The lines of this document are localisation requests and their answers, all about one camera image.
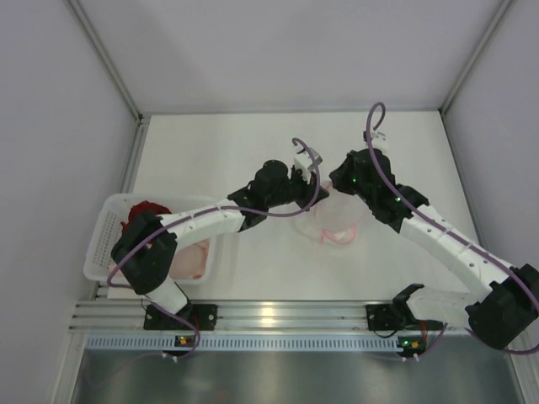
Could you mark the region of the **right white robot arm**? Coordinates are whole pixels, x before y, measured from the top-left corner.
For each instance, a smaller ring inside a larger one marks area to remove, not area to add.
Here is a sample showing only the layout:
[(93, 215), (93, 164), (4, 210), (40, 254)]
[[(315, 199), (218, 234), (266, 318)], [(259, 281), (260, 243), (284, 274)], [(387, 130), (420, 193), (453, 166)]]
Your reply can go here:
[(329, 177), (335, 190), (361, 198), (378, 221), (422, 247), (467, 288), (409, 285), (388, 307), (398, 330), (421, 321), (466, 327), (490, 348), (508, 352), (538, 318), (537, 269), (517, 268), (459, 232), (420, 192), (396, 183), (382, 151), (350, 151)]

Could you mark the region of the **white mesh laundry bag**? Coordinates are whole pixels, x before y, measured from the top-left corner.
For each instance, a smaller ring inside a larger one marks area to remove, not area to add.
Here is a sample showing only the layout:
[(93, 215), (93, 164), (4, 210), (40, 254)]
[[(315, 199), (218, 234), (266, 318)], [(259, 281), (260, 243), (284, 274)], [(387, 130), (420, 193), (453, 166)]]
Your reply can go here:
[(308, 212), (293, 217), (292, 228), (319, 244), (351, 244), (359, 237), (367, 208), (359, 198), (338, 192), (330, 180), (323, 181), (321, 187), (328, 197)]

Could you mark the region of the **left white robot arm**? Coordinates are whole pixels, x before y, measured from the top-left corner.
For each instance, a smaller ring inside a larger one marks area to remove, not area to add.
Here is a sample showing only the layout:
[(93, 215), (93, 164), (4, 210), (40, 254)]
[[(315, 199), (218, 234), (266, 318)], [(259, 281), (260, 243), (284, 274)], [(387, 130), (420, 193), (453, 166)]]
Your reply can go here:
[(171, 275), (177, 253), (206, 239), (249, 230), (273, 216), (275, 207), (295, 204), (302, 214), (328, 196), (317, 166), (287, 167), (269, 160), (246, 186), (218, 203), (180, 214), (144, 210), (130, 219), (111, 250), (113, 271), (148, 299), (155, 322), (195, 329), (193, 305)]

